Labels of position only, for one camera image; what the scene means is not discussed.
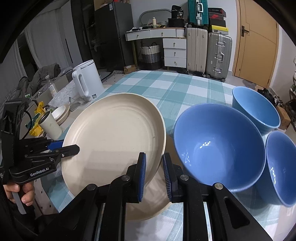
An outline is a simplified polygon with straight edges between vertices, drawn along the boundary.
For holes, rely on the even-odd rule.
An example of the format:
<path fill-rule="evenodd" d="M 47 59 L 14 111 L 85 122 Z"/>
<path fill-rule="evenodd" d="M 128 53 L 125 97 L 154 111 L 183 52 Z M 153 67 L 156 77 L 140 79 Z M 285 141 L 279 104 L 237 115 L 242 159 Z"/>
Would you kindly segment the left hand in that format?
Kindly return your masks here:
<path fill-rule="evenodd" d="M 26 206 L 30 206 L 34 203 L 35 200 L 35 188 L 34 188 L 34 182 L 26 183 L 22 186 L 22 191 L 20 189 L 20 186 L 17 185 L 14 182 L 9 182 L 7 185 L 3 185 L 4 190 L 6 192 L 7 198 L 15 203 L 15 199 L 13 197 L 13 192 L 21 192 L 22 198 L 21 201 Z"/>

